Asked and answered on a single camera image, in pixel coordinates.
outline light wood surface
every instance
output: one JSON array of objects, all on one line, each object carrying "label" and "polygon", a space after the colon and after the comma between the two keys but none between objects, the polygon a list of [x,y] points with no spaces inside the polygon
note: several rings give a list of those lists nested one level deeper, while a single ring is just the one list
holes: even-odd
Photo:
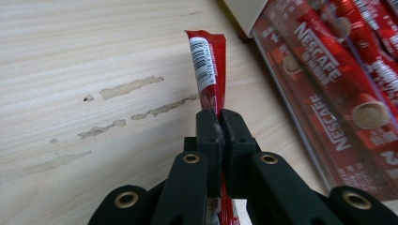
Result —
[{"label": "light wood surface", "polygon": [[111,190],[166,177],[200,111],[187,29],[225,34],[225,108],[324,192],[226,14],[214,0],[1,1],[0,224],[87,224]]}]

